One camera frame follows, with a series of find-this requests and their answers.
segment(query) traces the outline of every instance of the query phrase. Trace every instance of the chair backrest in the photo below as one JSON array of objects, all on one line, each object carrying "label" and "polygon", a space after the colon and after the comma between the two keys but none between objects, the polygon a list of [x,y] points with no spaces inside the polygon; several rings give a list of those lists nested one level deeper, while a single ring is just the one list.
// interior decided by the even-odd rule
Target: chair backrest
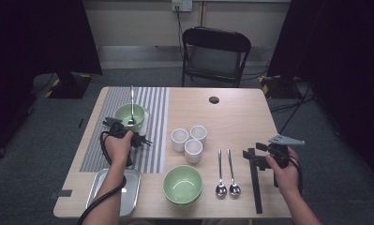
[{"label": "chair backrest", "polygon": [[183,34],[183,44],[229,52],[249,53],[251,43],[248,38],[238,32],[208,28],[191,27]]}]

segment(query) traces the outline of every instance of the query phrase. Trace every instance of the metal utensil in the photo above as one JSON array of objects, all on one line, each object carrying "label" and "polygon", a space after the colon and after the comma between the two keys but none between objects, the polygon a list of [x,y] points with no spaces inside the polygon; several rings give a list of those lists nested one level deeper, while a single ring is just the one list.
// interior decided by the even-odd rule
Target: metal utensil
[{"label": "metal utensil", "polygon": [[133,85],[130,86],[130,95],[131,95],[131,119],[128,120],[128,125],[133,126],[136,124],[136,121],[134,119],[134,90]]},{"label": "metal utensil", "polygon": [[232,177],[232,184],[230,185],[230,193],[231,195],[240,195],[242,193],[242,190],[239,188],[238,185],[236,185],[235,179],[233,178],[233,168],[232,168],[232,159],[231,159],[230,149],[228,149],[228,161],[230,162],[231,177]]},{"label": "metal utensil", "polygon": [[218,196],[225,196],[227,194],[227,187],[225,187],[222,184],[221,149],[218,150],[218,167],[219,167],[219,184],[216,187],[216,194]]}]

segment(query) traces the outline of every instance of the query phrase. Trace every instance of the gray carpet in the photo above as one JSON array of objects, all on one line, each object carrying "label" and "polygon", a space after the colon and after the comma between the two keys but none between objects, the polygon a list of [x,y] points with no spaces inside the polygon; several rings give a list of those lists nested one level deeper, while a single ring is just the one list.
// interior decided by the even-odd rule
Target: gray carpet
[{"label": "gray carpet", "polygon": [[[263,69],[248,67],[246,72]],[[102,87],[181,85],[179,67],[107,69],[103,72],[104,76],[93,78],[83,99],[44,98],[54,79],[37,93],[32,113],[13,135],[7,144],[5,157],[0,159],[0,224],[76,223],[77,219],[61,219],[53,215],[55,201],[50,200],[49,195],[64,184]],[[38,76],[34,91],[44,86],[50,76]],[[187,86],[229,85],[187,79]],[[307,85],[298,83],[298,86],[304,93]],[[261,86],[254,79],[243,81],[241,87]],[[296,99],[268,99],[272,109],[295,102]],[[291,114],[292,110],[273,112],[278,130],[284,127]],[[374,175],[360,156],[338,138],[318,101],[304,103],[282,134],[307,143],[294,149],[303,168],[307,190],[305,199],[323,224],[374,224]],[[161,222],[171,224],[176,221]],[[177,224],[190,223],[182,221]],[[292,224],[292,221],[257,219],[254,224]]]}]

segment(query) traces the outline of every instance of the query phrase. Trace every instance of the human hand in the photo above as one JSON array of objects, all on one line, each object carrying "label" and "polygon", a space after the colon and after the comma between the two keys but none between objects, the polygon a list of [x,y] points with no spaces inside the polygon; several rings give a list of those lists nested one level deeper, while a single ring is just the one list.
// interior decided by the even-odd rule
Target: human hand
[{"label": "human hand", "polygon": [[133,137],[133,131],[129,130],[123,139],[113,136],[105,138],[105,148],[113,163],[123,163],[127,160],[127,155],[130,150],[130,142]]},{"label": "human hand", "polygon": [[[288,147],[288,150],[289,156],[291,156],[291,159],[296,162],[295,160],[298,160],[297,154],[290,147]],[[285,196],[299,193],[298,171],[295,166],[289,162],[289,165],[286,168],[281,169],[271,155],[268,155],[265,158],[269,166],[272,168],[272,170],[274,170],[280,194]]]}]

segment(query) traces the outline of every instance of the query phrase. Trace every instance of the light green bowl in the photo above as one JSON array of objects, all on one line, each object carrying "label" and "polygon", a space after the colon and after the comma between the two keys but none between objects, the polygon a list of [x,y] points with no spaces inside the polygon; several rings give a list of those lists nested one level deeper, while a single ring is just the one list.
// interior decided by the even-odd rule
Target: light green bowl
[{"label": "light green bowl", "polygon": [[169,171],[163,181],[166,198],[176,205],[194,203],[202,192],[202,177],[188,165],[177,166]]},{"label": "light green bowl", "polygon": [[137,131],[141,127],[143,120],[145,118],[145,110],[143,109],[141,105],[134,104],[134,116],[133,117],[135,120],[135,124],[133,126],[128,125],[128,120],[131,119],[131,104],[126,104],[126,105],[119,107],[119,109],[117,109],[116,112],[114,113],[113,117],[116,119],[121,119],[122,124],[125,126],[125,128],[129,128],[133,131]]}]

